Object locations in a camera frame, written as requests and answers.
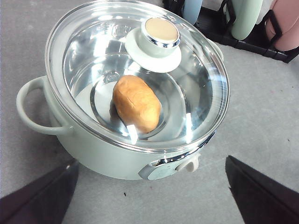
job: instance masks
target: electric pot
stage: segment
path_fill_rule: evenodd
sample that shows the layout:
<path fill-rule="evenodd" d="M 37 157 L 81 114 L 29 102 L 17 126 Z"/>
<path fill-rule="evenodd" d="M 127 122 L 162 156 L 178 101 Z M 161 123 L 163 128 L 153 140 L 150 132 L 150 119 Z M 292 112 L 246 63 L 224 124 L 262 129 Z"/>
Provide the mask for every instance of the electric pot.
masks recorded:
<path fill-rule="evenodd" d="M 151 18 L 166 21 L 177 38 L 171 42 L 160 38 L 163 30 L 144 30 Z M 100 174 L 155 180 L 183 168 L 194 171 L 228 107 L 222 56 L 190 23 L 163 8 L 129 0 L 86 3 L 54 26 L 45 49 L 47 76 L 20 89 L 17 110 L 28 127 L 56 135 L 74 158 Z M 161 103 L 150 133 L 125 126 L 117 114 L 112 91 L 124 75 L 141 77 Z M 26 95 L 38 88 L 52 127 L 36 124 L 24 111 Z"/>

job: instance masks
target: black rack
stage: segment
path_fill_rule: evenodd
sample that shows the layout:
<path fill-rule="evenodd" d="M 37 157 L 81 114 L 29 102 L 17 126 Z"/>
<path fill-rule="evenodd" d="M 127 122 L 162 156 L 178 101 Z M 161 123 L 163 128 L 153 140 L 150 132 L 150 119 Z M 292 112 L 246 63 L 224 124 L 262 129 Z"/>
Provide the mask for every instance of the black rack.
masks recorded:
<path fill-rule="evenodd" d="M 184 0 L 164 0 L 163 2 L 165 8 L 182 16 L 181 8 L 184 4 Z M 226 23 L 226 15 L 224 14 L 225 6 L 230 16 L 228 23 Z M 265 22 L 267 19 L 270 19 L 276 33 L 270 41 L 265 30 Z M 263 17 L 263 20 L 254 26 L 249 36 L 241 41 L 231 35 L 231 28 L 235 20 L 236 15 L 232 1 L 224 0 L 218 11 L 201 7 L 199 17 L 194 26 L 212 41 L 257 53 L 285 63 L 289 63 L 299 54 L 299 47 L 289 51 L 279 51 L 274 48 L 275 42 L 282 36 L 282 31 L 273 10 L 269 10 Z"/>

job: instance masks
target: gray floor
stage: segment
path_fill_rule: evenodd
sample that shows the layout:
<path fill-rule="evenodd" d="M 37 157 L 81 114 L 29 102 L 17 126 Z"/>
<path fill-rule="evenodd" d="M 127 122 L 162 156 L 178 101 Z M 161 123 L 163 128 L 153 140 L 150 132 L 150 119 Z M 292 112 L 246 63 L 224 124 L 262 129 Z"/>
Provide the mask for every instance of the gray floor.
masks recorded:
<path fill-rule="evenodd" d="M 45 75 L 47 35 L 64 13 L 83 2 L 1 1 L 1 197 L 70 158 L 55 137 L 24 126 L 15 98 L 27 81 Z M 270 3 L 264 0 L 261 17 Z M 216 9 L 220 1 L 204 5 Z M 149 182 L 116 180 L 80 166 L 64 224 L 242 223 L 224 170 L 229 154 L 299 191 L 299 58 L 285 64 L 219 47 L 231 100 L 223 124 L 202 151 L 200 169 Z M 29 95 L 26 108 L 36 122 L 48 124 L 40 92 Z"/>

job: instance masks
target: glass lid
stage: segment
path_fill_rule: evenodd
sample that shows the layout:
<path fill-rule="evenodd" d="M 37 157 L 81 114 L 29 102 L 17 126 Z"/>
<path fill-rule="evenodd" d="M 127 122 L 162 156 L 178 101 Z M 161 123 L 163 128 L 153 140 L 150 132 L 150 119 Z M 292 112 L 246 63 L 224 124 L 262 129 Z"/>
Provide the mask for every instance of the glass lid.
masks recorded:
<path fill-rule="evenodd" d="M 168 34 L 161 34 L 164 28 Z M 228 106 L 227 74 L 207 39 L 144 2 L 96 1 L 73 9 L 49 35 L 45 63 L 63 109 L 93 135 L 132 150 L 195 147 Z"/>

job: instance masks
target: side handle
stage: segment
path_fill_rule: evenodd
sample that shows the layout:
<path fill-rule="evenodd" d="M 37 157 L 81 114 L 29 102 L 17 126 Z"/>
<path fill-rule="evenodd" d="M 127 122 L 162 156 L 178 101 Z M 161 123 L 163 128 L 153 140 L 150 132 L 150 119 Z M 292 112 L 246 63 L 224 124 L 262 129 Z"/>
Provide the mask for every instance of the side handle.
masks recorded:
<path fill-rule="evenodd" d="M 72 126 L 61 126 L 61 127 L 46 127 L 39 125 L 33 122 L 26 114 L 24 110 L 24 102 L 26 96 L 35 89 L 43 89 L 44 79 L 46 77 L 38 77 L 29 82 L 27 82 L 23 87 L 20 89 L 17 99 L 16 99 L 16 106 L 17 111 L 21 120 L 32 130 L 42 133 L 42 134 L 50 134 L 50 135 L 66 135 L 72 133 Z"/>

